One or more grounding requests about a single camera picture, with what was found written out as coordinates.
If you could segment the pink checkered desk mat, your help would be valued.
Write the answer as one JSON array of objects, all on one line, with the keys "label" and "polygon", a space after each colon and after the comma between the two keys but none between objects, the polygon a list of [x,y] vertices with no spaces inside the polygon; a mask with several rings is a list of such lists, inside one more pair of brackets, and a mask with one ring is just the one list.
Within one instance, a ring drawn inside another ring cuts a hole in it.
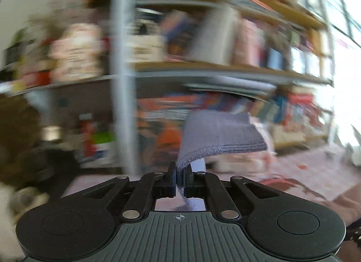
[{"label": "pink checkered desk mat", "polygon": [[192,163],[195,172],[229,180],[242,175],[280,191],[333,209],[350,225],[360,219],[360,169],[338,145],[314,146],[279,153],[269,165],[242,156],[211,156]]}]

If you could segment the pink bunny charm ornament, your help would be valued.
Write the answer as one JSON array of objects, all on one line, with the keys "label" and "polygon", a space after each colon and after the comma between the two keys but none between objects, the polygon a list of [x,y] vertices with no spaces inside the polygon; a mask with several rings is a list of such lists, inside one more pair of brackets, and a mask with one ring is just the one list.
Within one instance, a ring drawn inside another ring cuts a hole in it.
[{"label": "pink bunny charm ornament", "polygon": [[102,30],[96,24],[71,24],[61,38],[51,44],[49,56],[56,61],[51,80],[60,83],[81,81],[103,74]]}]

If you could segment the cream quilted pearl handbag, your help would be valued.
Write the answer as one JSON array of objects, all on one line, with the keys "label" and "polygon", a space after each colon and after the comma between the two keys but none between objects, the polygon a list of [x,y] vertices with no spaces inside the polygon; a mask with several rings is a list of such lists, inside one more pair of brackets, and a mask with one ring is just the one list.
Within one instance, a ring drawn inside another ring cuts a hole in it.
[{"label": "cream quilted pearl handbag", "polygon": [[129,48],[131,63],[163,62],[167,51],[167,39],[156,22],[138,19],[131,30]]}]

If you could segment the purple and pink sweater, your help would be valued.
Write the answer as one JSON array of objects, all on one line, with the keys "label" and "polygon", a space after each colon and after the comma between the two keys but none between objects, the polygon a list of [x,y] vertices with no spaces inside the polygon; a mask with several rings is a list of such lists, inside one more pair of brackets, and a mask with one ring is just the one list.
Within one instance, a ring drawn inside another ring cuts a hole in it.
[{"label": "purple and pink sweater", "polygon": [[209,156],[266,150],[265,139],[249,113],[196,110],[185,121],[176,169],[182,173],[192,162]]}]

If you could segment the white metal bookshelf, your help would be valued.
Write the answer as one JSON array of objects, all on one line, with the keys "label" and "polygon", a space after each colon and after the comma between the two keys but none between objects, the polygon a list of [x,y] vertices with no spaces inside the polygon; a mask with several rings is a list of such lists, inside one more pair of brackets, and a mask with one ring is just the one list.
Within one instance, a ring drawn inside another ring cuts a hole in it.
[{"label": "white metal bookshelf", "polygon": [[[14,33],[31,15],[46,14],[55,1],[1,0],[1,48],[6,49]],[[135,130],[136,85],[140,81],[160,83],[166,78],[190,80],[196,77],[228,76],[274,83],[309,83],[332,85],[330,79],[301,75],[296,72],[266,70],[246,65],[218,65],[209,62],[130,62],[130,25],[135,7],[145,5],[203,6],[220,9],[229,0],[111,0],[110,26],[113,35],[110,74],[105,78],[113,107],[118,160],[129,174],[139,172],[138,144]]]}]

